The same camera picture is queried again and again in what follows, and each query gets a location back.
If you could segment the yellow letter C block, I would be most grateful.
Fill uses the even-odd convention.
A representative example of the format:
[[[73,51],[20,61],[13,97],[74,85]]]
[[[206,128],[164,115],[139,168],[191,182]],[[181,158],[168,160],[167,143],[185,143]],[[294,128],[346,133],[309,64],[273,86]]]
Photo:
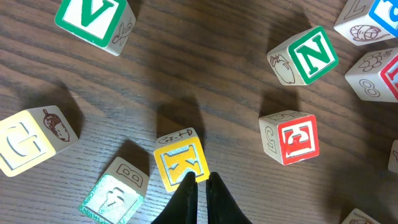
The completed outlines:
[[[398,140],[394,140],[391,146],[388,167],[390,171],[398,173]]]

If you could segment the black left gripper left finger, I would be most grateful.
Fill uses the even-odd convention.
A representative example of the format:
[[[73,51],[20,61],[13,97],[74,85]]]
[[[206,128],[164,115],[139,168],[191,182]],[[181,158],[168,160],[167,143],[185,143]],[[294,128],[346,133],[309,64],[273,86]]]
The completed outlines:
[[[198,184],[188,172],[168,204],[152,224],[197,224]]]

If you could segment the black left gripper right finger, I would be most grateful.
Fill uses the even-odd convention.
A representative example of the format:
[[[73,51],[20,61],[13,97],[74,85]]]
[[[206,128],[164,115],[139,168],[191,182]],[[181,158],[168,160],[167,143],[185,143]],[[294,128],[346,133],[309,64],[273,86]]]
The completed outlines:
[[[209,224],[251,224],[217,172],[206,181],[206,201]]]

